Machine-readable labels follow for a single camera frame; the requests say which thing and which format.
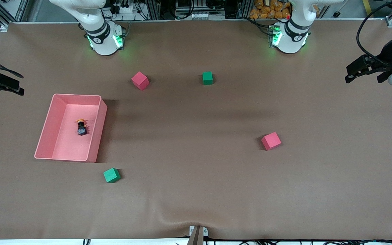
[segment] foam block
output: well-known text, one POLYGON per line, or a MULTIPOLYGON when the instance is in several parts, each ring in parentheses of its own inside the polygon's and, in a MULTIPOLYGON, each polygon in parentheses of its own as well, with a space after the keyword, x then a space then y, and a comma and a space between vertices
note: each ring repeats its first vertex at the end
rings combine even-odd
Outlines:
POLYGON ((108 183, 114 183, 114 182, 120 180, 120 174, 117 171, 117 169, 115 169, 115 168, 111 168, 111 169, 108 169, 107 171, 105 171, 104 177, 108 183))
POLYGON ((280 145, 280 139, 276 132, 264 136, 261 141, 263 142, 266 150, 273 149, 280 145))
POLYGON ((202 73, 202 80, 204 85, 213 84, 213 73, 211 71, 206 71, 202 73))
POLYGON ((134 83, 134 85, 139 88, 139 90, 144 90, 149 85, 148 78, 141 72, 135 74, 131 80, 132 83, 134 83))

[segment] brown table surface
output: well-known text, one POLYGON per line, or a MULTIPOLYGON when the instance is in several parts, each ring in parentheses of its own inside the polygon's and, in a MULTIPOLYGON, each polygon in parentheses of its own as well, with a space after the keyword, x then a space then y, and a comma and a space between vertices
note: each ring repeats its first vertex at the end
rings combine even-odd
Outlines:
MULTIPOLYGON (((101 57, 75 24, 11 24, 0 63, 0 239, 392 239, 392 86, 345 84, 360 21, 316 21, 297 54, 244 21, 135 23, 101 57), (140 91, 141 71, 151 85, 140 91), (201 85, 203 71, 215 84, 201 85), (54 93, 108 105, 98 163, 34 159, 54 93), (276 131, 283 145, 262 150, 276 131), (124 178, 106 183, 115 167, 124 178)), ((392 38, 367 23, 377 54, 392 38)))

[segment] green cube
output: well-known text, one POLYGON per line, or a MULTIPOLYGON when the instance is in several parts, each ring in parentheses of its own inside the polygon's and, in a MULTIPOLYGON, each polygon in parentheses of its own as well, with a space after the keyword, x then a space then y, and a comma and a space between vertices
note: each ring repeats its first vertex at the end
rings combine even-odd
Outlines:
POLYGON ((202 73, 202 80, 204 85, 213 84, 213 73, 211 71, 206 71, 202 73))
POLYGON ((108 183, 114 183, 114 182, 120 180, 120 174, 117 171, 117 169, 115 169, 115 168, 111 168, 111 169, 108 169, 107 171, 105 171, 104 177, 108 183))

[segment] pink plastic tray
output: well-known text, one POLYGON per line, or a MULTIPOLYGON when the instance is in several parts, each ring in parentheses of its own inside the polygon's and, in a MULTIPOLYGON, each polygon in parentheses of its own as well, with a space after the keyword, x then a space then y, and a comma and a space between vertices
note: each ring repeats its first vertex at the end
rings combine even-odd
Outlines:
POLYGON ((53 95, 34 157, 96 162, 106 112, 101 96, 53 95), (78 119, 86 121, 86 135, 78 135, 78 119))

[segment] small bottle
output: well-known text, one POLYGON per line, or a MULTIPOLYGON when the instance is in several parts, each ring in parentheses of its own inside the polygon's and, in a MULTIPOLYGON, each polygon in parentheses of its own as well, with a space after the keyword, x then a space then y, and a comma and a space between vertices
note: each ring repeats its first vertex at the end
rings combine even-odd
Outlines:
POLYGON ((87 126, 85 124, 85 120, 78 119, 77 124, 78 124, 78 135, 86 135, 87 134, 87 126))

